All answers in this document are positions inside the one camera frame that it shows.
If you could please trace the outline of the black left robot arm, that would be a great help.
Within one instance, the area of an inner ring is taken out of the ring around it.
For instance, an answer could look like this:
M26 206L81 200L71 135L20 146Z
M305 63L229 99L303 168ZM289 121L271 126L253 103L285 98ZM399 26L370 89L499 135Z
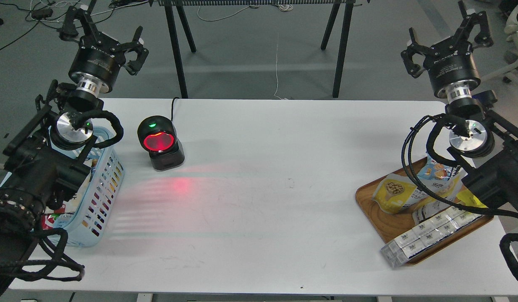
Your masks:
M84 275L84 266L65 254L68 233L43 230L43 214L77 193L90 175L84 161L93 148L123 138L119 119L103 110L99 95L111 92L121 68L136 75L149 54L140 41L142 27L127 43L98 31L95 4L69 6L59 29L61 40L78 44L68 73L73 82L52 81L46 99L36 98L37 114L3 151L10 177L0 186L0 296L14 279L52 279L58 266L77 272L60 281Z

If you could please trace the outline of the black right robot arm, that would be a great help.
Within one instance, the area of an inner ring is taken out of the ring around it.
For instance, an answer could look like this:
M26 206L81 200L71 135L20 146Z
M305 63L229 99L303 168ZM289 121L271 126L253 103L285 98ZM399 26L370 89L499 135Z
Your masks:
M413 28L411 42L401 57L409 75L428 72L434 96L446 99L445 113L426 115L411 128L401 151L401 162L409 179L431 197L448 201L433 193L413 169L412 145L419 130L435 122L426 141L426 152L437 162L462 168L465 187L485 205L460 205L472 213L510 216L518 219L518 127L493 110L497 101L493 91L471 94L481 79L472 53L493 45L485 11L468 12L458 2L462 23L452 36L424 46L417 42Z

